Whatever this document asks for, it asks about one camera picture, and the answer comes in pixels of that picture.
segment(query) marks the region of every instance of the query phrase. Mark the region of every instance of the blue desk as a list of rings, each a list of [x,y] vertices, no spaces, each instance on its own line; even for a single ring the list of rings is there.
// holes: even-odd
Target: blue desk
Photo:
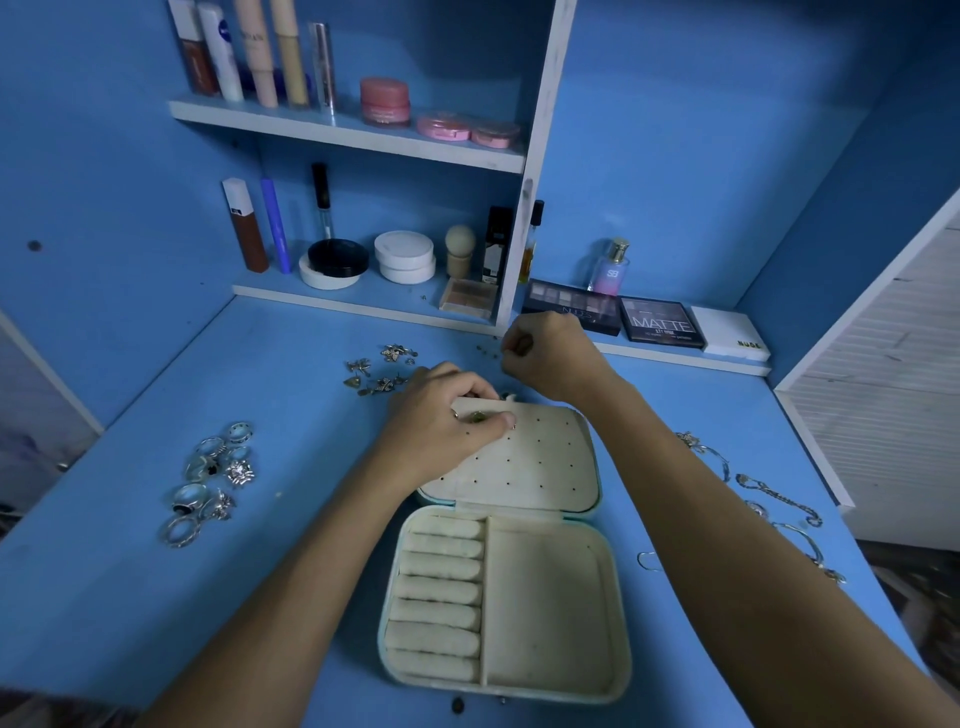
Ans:
[[[398,342],[419,363],[450,359],[517,390],[492,337],[237,298],[0,544],[0,684],[146,706],[273,568],[371,441],[387,398],[358,398],[343,362],[409,370],[378,353]],[[724,453],[826,518],[815,538],[843,587],[917,661],[892,608],[790,425],[755,376],[613,357],[677,430]],[[522,399],[536,395],[520,391]],[[257,479],[234,518],[176,550],[158,540],[185,458],[204,437],[249,420]],[[613,463],[594,436],[604,488],[595,524],[616,554],[634,655],[633,682],[610,707],[466,697],[392,683],[375,634],[407,503],[377,546],[317,682],[305,725],[718,726],[748,721],[701,647],[651,550]],[[778,521],[800,511],[763,500]]]

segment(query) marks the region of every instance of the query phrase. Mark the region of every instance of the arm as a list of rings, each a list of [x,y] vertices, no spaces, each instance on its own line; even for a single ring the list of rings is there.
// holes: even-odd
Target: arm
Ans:
[[[458,422],[450,404],[467,393],[499,399],[489,383],[449,363],[414,373],[377,441],[297,546],[138,728],[300,725],[360,572],[400,502],[514,425],[509,413]]]
[[[503,369],[596,429],[690,623],[758,726],[955,726],[960,709],[613,371],[579,321],[520,316]]]

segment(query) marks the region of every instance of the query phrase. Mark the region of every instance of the jewelry box compartment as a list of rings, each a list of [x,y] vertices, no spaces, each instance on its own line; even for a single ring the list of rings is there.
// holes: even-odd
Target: jewelry box compartment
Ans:
[[[478,406],[517,427],[421,489],[442,504],[400,528],[381,661],[408,685],[613,702],[632,659],[610,546],[575,520],[600,499],[587,424],[565,407],[454,403],[461,420]]]

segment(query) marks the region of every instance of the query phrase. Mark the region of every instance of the small glass bottle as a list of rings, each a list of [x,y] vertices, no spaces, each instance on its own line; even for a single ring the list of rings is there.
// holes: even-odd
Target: small glass bottle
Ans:
[[[616,296],[620,293],[620,286],[623,285],[623,279],[627,275],[627,266],[630,265],[630,261],[626,258],[629,247],[630,243],[622,237],[613,239],[610,252],[597,260],[587,291],[603,293],[607,296]]]
[[[530,215],[530,229],[527,231],[527,246],[523,249],[523,260],[520,262],[519,282],[530,280],[530,266],[534,262],[534,250],[537,248],[537,228],[543,221],[543,200],[534,202],[534,211]]]

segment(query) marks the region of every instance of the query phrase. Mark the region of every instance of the eyeshadow palette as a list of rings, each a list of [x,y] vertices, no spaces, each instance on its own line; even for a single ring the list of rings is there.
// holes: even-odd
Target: eyeshadow palette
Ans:
[[[701,349],[704,337],[686,315],[682,303],[620,297],[627,338],[648,344]]]
[[[523,313],[557,311],[572,313],[580,319],[587,331],[617,336],[620,333],[620,317],[617,315],[616,296],[591,293],[581,288],[571,288],[543,280],[531,280]]]

